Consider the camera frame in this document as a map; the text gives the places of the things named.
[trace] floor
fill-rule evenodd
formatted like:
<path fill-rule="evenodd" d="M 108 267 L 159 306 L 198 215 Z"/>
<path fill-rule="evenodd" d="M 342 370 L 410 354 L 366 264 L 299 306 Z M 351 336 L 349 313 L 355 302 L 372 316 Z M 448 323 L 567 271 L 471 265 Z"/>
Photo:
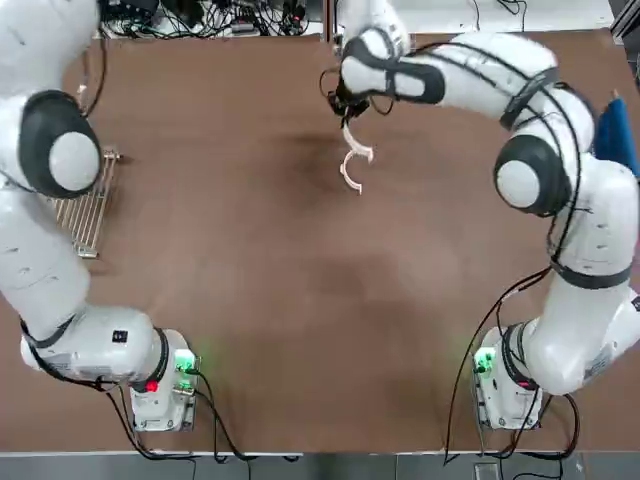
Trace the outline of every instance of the floor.
<path fill-rule="evenodd" d="M 307 455 L 295 463 L 264 457 L 247 466 L 230 461 L 216 465 L 198 460 L 195 479 L 224 480 L 497 480 L 474 476 L 475 466 L 488 462 L 464 455 L 442 467 L 441 455 Z M 631 480 L 638 478 L 640 454 L 577 454 L 564 462 L 563 480 Z M 526 472 L 558 475 L 557 462 L 521 455 L 504 461 L 504 480 Z M 89 455 L 0 458 L 2 480 L 190 480 L 193 466 L 184 461 L 150 462 L 136 455 Z M 522 475 L 520 478 L 534 478 Z"/>

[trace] white plastic hook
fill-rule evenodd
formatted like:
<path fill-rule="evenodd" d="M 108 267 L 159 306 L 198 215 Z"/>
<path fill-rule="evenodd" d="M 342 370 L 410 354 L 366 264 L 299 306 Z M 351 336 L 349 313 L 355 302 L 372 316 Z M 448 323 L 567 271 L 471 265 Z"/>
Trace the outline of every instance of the white plastic hook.
<path fill-rule="evenodd" d="M 349 160 L 351 160 L 354 155 L 360 155 L 362 157 L 366 157 L 367 163 L 371 164 L 371 162 L 373 162 L 373 148 L 362 145 L 353 138 L 353 135 L 351 135 L 351 131 L 349 130 L 349 122 L 344 123 L 344 126 L 342 127 L 342 135 L 349 147 L 351 147 L 351 150 L 345 155 L 342 165 L 340 165 L 340 173 L 344 177 L 344 181 L 347 182 L 347 185 L 356 190 L 358 195 L 362 195 L 362 184 L 355 182 L 351 177 L 349 177 L 349 173 L 347 172 L 347 163 L 349 163 Z"/>

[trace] electronic equipment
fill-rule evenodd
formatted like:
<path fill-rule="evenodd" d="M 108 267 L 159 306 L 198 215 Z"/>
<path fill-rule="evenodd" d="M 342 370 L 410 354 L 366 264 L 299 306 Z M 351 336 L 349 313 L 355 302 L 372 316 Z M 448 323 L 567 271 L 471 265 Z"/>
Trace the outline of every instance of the electronic equipment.
<path fill-rule="evenodd" d="M 200 0 L 162 0 L 162 5 L 189 28 L 202 22 L 204 17 Z"/>
<path fill-rule="evenodd" d="M 98 0 L 103 22 L 133 20 L 149 22 L 158 10 L 160 0 Z"/>

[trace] green led light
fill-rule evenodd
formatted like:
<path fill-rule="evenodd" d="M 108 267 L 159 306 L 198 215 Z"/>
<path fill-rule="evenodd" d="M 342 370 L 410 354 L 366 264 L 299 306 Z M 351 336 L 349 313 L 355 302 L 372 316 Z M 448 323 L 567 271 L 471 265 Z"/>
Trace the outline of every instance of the green led light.
<path fill-rule="evenodd" d="M 196 357 L 191 350 L 180 349 L 176 350 L 175 361 L 176 368 L 184 371 L 193 368 L 196 362 Z"/>
<path fill-rule="evenodd" d="M 493 359 L 496 349 L 493 347 L 481 347 L 473 356 L 476 372 L 479 374 L 490 373 L 493 369 Z"/>

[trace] wooden tabletop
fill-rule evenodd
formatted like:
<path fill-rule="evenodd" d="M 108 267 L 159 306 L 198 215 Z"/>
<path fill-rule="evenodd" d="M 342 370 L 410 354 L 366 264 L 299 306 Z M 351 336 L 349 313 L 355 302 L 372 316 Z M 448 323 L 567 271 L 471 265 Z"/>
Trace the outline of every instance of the wooden tabletop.
<path fill-rule="evenodd" d="M 616 89 L 640 125 L 608 33 L 534 38 L 596 108 Z M 376 163 L 353 162 L 364 195 L 349 190 L 318 92 L 332 64 L 317 38 L 111 42 L 93 121 L 129 160 L 90 300 L 184 333 L 241 449 L 437 451 L 467 342 L 507 286 L 547 263 L 548 221 L 499 199 L 507 133 L 469 112 L 367 112 L 354 131 Z M 505 322 L 536 316 L 547 287 L 510 301 Z M 129 450 L 107 399 L 27 368 L 15 315 L 2 304 L 0 316 L 0 450 Z M 638 367 L 635 348 L 577 394 L 581 449 L 640 449 Z M 564 447 L 571 414 L 552 411 L 523 448 Z M 455 412 L 453 448 L 477 450 L 468 375 Z M 147 443 L 211 450 L 210 417 Z"/>

